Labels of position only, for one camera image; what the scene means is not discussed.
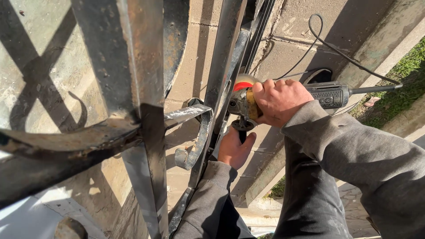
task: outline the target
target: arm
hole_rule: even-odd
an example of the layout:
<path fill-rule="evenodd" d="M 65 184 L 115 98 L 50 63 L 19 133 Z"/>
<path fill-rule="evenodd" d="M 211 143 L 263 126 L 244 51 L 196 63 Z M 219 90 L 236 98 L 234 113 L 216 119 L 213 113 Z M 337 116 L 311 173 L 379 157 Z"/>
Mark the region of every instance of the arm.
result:
<path fill-rule="evenodd" d="M 299 83 L 288 82 L 279 89 L 276 83 L 275 90 L 288 95 L 286 91 L 290 88 L 301 90 L 301 87 Z M 279 99 L 266 99 L 266 92 L 258 97 L 266 101 Z M 316 100 L 291 102 L 287 108 L 295 113 L 286 115 L 279 123 L 274 120 L 275 125 L 283 125 L 281 132 L 301 144 L 304 153 L 316 159 L 323 170 L 362 191 L 361 203 L 383 238 L 424 235 L 425 150 L 395 135 L 364 126 L 348 114 L 331 117 Z M 274 114 L 281 111 L 274 109 Z M 267 117 L 273 114 L 267 110 L 263 111 L 266 117 L 260 121 L 270 123 Z M 275 118 L 284 117 L 277 113 Z"/>
<path fill-rule="evenodd" d="M 232 127 L 229 129 L 221 141 L 218 161 L 208 161 L 174 235 L 175 239 L 215 238 L 230 184 L 238 175 L 236 170 L 246 162 L 255 139 L 256 134 L 251 133 L 241 144 L 238 131 Z"/>

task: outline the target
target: gray sleeve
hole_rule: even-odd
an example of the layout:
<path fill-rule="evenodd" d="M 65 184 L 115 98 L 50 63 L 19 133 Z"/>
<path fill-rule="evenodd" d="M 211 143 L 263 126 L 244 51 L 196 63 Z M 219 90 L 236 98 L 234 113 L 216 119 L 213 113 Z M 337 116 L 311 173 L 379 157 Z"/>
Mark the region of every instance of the gray sleeve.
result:
<path fill-rule="evenodd" d="M 215 239 L 220 213 L 238 172 L 223 162 L 208 161 L 204 176 L 187 207 L 175 239 Z"/>
<path fill-rule="evenodd" d="M 348 114 L 331 117 L 317 100 L 305 104 L 281 132 L 324 171 L 362 191 L 361 203 L 382 238 L 425 234 L 425 150 Z"/>

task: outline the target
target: power cord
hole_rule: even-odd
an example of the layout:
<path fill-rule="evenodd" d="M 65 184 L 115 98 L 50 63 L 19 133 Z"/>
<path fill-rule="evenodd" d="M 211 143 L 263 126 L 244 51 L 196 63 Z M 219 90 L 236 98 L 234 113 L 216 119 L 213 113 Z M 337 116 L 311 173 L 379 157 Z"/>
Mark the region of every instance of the power cord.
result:
<path fill-rule="evenodd" d="M 316 32 L 313 30 L 312 27 L 312 19 L 314 16 L 319 17 L 320 19 L 320 31 L 319 34 L 316 34 Z M 316 38 L 316 40 L 314 40 L 314 42 L 312 43 L 312 45 L 310 46 L 310 48 L 307 50 L 307 52 L 303 55 L 303 57 L 301 57 L 301 59 L 288 71 L 286 72 L 283 76 L 276 78 L 274 80 L 280 80 L 283 78 L 287 78 L 287 77 L 292 77 L 292 76 L 296 76 L 296 75 L 301 75 L 301 74 L 305 74 L 308 72 L 312 72 L 312 71 L 316 71 L 318 69 L 322 69 L 322 68 L 315 68 L 315 69 L 311 69 L 311 70 L 307 70 L 304 72 L 300 72 L 300 73 L 296 73 L 296 74 L 292 74 L 292 75 L 288 75 L 289 72 L 291 72 L 295 67 L 297 67 L 297 65 L 306 57 L 306 55 L 310 52 L 310 50 L 313 48 L 313 46 L 316 44 L 317 41 L 320 41 L 323 45 L 329 47 L 329 49 L 333 50 L 334 52 L 338 53 L 338 55 L 342 56 L 343 58 L 345 58 L 347 61 L 349 61 L 351 64 L 357 66 L 360 70 L 366 71 L 367 73 L 376 76 L 380 79 L 389 81 L 395 85 L 386 85 L 386 86 L 373 86 L 373 87 L 364 87 L 364 88 L 357 88 L 357 89 L 350 89 L 351 92 L 350 94 L 362 94 L 362 93 L 369 93 L 369 92 L 378 92 L 378 91 L 390 91 L 390 90 L 395 90 L 398 89 L 400 87 L 403 86 L 403 84 L 401 82 L 395 81 L 393 79 L 387 78 L 385 76 L 382 76 L 380 74 L 377 74 L 369 69 L 367 69 L 366 67 L 362 66 L 361 64 L 355 62 L 354 60 L 352 60 L 349 56 L 345 55 L 344 53 L 340 52 L 339 50 L 337 50 L 335 47 L 329 45 L 328 43 L 326 43 L 324 40 L 322 40 L 320 38 L 320 34 L 322 33 L 322 29 L 323 29 L 323 17 L 319 14 L 319 13 L 315 13 L 313 15 L 310 16 L 309 18 L 309 28 L 310 31 L 312 32 L 313 36 Z"/>

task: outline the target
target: right hand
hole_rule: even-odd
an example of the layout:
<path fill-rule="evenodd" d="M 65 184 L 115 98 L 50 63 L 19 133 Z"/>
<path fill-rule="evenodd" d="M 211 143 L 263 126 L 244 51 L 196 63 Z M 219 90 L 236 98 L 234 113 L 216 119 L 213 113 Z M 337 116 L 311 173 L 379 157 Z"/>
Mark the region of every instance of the right hand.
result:
<path fill-rule="evenodd" d="M 313 96 L 298 81 L 266 80 L 264 84 L 252 86 L 255 101 L 263 111 L 263 116 L 255 119 L 258 124 L 267 124 L 281 128 Z"/>

